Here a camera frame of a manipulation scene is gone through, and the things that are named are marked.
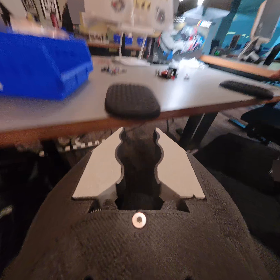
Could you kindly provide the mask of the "white stand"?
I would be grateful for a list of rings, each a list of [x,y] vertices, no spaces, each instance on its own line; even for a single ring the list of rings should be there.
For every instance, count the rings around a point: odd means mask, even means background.
[[[118,56],[111,56],[111,61],[125,66],[149,67],[151,63],[145,59],[142,59],[142,54],[144,51],[146,39],[147,39],[147,35],[145,35],[143,38],[143,42],[138,58],[125,57],[122,55],[121,52],[122,50],[125,50],[125,34],[124,34],[124,30],[122,30]]]

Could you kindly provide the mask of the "cluster of small lego pieces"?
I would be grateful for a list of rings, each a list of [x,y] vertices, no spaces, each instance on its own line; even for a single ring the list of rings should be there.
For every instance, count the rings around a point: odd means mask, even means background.
[[[101,68],[101,72],[110,74],[110,75],[119,75],[124,74],[127,72],[127,69],[119,68],[119,67],[111,67],[111,66],[104,66]]]

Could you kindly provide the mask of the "black lego engine assembly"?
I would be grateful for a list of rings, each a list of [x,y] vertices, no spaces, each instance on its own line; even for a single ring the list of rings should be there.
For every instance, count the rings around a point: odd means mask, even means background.
[[[177,68],[171,68],[165,70],[156,70],[155,75],[159,77],[160,79],[166,79],[166,80],[175,80],[177,79]]]

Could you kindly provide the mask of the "clear plastic bags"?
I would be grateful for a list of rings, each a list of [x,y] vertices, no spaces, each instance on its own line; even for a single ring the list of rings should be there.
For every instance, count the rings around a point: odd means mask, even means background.
[[[171,64],[174,66],[174,68],[177,68],[178,70],[183,70],[187,68],[204,69],[205,67],[207,67],[205,63],[198,61],[196,58],[182,58],[180,60],[172,59]]]

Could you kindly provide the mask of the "lego box with car print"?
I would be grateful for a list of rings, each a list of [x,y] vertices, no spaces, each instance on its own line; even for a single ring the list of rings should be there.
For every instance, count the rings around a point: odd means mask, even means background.
[[[203,50],[213,21],[177,16],[173,28],[161,32],[154,49],[154,61],[193,58]]]

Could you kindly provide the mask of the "black office chair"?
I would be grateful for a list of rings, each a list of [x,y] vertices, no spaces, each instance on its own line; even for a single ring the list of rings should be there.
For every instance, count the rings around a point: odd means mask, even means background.
[[[270,142],[280,145],[280,102],[266,103],[243,115],[241,120],[247,123],[245,132],[249,138],[256,139],[264,145]]]

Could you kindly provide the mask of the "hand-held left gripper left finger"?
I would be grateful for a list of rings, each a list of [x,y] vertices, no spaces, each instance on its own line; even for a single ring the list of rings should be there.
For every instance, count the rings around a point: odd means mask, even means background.
[[[74,200],[116,200],[117,187],[124,178],[124,166],[118,158],[118,148],[123,143],[125,129],[119,128],[109,138],[93,149],[77,187]]]

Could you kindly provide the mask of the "white office chair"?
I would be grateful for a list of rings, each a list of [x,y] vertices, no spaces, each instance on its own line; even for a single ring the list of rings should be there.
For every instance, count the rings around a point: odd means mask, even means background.
[[[238,61],[251,59],[257,61],[260,56],[257,51],[262,44],[267,44],[272,39],[280,18],[280,1],[266,0],[257,12],[253,27],[250,33],[250,42],[239,54]]]

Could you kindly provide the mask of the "blue plastic bin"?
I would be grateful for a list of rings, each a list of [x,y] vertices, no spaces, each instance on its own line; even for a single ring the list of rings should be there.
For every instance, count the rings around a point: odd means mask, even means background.
[[[93,72],[84,40],[0,34],[1,96],[64,100]]]

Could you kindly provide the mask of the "wooden edged background table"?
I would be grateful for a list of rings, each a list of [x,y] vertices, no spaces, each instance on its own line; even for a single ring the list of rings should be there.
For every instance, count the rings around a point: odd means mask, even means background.
[[[271,70],[268,66],[240,62],[237,60],[221,58],[212,55],[201,55],[200,61],[208,64],[212,68],[221,69],[222,71],[236,73],[243,76],[258,76],[271,81],[279,81],[279,70]]]

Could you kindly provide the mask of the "white printed sheet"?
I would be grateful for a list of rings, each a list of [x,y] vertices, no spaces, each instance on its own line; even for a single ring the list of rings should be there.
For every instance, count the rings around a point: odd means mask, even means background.
[[[96,0],[84,1],[84,7],[87,28],[102,22],[119,31],[153,34],[169,30],[174,21],[172,0]]]

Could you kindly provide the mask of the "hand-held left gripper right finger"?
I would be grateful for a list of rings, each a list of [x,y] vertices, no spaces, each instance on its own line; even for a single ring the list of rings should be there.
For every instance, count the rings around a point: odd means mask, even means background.
[[[154,129],[154,142],[160,159],[155,178],[162,200],[205,199],[187,152],[159,128]]]

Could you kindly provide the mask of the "black table leg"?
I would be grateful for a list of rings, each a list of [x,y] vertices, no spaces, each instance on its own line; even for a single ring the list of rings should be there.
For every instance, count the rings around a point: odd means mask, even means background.
[[[180,133],[179,145],[185,150],[193,150],[200,146],[218,113],[204,113],[188,118]]]

